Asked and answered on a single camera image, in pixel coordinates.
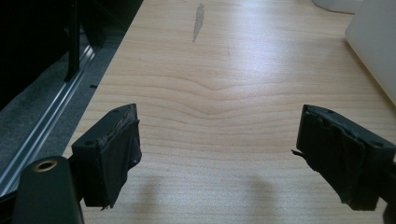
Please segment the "black stand leg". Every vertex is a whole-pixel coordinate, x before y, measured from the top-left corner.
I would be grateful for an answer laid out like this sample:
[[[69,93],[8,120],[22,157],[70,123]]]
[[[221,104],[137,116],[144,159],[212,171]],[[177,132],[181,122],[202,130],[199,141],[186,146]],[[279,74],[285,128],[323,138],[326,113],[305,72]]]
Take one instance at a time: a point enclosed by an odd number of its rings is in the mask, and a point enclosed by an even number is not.
[[[78,19],[78,0],[68,0],[69,3],[69,51],[68,69],[65,81],[70,81],[79,70],[79,19]]]

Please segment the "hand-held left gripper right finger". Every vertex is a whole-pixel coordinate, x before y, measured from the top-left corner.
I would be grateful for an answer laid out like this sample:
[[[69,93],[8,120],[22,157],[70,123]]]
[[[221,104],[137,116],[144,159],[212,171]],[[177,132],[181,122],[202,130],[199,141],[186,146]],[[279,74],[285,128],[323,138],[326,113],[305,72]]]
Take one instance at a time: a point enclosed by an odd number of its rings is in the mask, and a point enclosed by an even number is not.
[[[304,105],[293,154],[320,173],[353,210],[379,199],[396,207],[396,145],[340,114]]]

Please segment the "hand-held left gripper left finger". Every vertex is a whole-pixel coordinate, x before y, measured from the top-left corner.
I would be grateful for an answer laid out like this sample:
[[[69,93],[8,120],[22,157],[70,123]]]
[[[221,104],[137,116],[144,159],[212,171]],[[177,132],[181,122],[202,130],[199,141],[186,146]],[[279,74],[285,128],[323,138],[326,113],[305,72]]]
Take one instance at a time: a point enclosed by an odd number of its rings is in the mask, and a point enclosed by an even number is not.
[[[89,207],[112,207],[142,158],[135,104],[106,113],[72,145],[81,196]]]

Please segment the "white box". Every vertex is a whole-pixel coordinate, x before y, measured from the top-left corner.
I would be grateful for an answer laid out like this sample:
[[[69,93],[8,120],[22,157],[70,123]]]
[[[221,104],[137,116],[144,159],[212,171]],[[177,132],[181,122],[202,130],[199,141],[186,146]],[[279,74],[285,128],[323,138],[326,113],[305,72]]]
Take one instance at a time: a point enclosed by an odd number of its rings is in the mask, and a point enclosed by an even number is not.
[[[364,0],[345,35],[348,44],[396,105],[396,0]]]

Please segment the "aluminium rail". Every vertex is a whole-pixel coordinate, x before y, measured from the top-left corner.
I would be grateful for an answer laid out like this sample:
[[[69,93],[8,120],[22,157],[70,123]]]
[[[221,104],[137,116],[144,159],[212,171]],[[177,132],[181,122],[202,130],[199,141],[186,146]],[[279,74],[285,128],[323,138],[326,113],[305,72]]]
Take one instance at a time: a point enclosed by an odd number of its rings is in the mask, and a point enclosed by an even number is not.
[[[31,163],[39,153],[56,122],[76,92],[84,76],[85,69],[91,64],[94,56],[95,52],[91,46],[87,46],[83,50],[78,60],[80,68],[59,89],[45,112],[35,124],[33,130],[22,142],[16,155],[0,175],[0,197],[9,194],[18,187],[22,169]]]

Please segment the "white round container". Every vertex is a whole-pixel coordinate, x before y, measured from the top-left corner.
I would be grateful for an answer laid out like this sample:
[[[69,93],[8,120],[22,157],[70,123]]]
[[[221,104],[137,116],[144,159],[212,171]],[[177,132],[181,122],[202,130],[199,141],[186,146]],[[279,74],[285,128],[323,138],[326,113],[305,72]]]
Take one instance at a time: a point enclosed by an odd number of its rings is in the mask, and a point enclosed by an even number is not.
[[[363,0],[312,0],[317,6],[332,12],[355,14]]]

